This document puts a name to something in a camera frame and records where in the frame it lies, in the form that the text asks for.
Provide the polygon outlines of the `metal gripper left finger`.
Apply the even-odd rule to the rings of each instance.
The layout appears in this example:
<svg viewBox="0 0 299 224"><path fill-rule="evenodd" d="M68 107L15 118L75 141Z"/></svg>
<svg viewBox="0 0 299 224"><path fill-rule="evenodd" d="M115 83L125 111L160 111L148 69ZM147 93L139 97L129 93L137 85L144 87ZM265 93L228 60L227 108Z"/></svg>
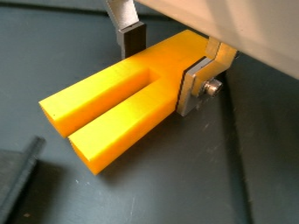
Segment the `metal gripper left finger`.
<svg viewBox="0 0 299 224"><path fill-rule="evenodd" d="M145 49L145 24L139 20L133 0L104 0L104 5L125 59Z"/></svg>

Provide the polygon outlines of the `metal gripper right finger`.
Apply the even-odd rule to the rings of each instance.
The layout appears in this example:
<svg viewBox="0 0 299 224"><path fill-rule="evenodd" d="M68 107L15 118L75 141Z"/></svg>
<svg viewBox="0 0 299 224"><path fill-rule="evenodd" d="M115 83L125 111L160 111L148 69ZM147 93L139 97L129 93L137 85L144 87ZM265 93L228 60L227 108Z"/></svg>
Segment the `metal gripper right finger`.
<svg viewBox="0 0 299 224"><path fill-rule="evenodd" d="M185 116L223 86L216 76L232 64L237 50L215 38L208 38L201 58L184 70L177 95L176 112Z"/></svg>

